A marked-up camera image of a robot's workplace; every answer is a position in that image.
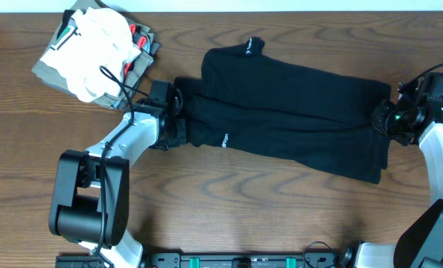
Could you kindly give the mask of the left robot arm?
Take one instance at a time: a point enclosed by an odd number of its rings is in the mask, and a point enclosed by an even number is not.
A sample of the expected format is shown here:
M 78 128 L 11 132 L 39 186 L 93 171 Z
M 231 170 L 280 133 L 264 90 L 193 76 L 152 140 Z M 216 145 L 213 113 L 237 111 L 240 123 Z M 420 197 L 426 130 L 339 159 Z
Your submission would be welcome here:
M 56 267 L 151 267 L 143 245 L 127 230 L 130 169 L 150 148 L 185 143 L 185 122 L 178 117 L 184 102 L 175 85 L 156 80 L 105 138 L 61 154 L 48 227 L 89 252 L 59 256 Z

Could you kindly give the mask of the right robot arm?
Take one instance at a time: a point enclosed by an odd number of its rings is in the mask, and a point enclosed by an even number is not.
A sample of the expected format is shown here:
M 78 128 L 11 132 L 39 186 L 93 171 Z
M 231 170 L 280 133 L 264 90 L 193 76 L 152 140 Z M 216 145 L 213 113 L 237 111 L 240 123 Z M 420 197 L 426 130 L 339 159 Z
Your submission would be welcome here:
M 398 91 L 396 104 L 376 109 L 373 126 L 402 145 L 419 146 L 431 205 L 396 243 L 353 243 L 338 267 L 443 267 L 443 73 L 431 68 Z

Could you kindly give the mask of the black t-shirt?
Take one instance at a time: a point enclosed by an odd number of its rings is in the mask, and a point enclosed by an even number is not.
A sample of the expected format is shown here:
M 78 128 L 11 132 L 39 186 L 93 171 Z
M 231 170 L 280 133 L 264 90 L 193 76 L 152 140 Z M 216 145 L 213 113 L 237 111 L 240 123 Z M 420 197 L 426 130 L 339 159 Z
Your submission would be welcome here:
M 372 115 L 390 86 L 274 60 L 263 47 L 251 37 L 213 48 L 200 77 L 175 79 L 188 141 L 379 183 L 389 139 L 373 128 Z

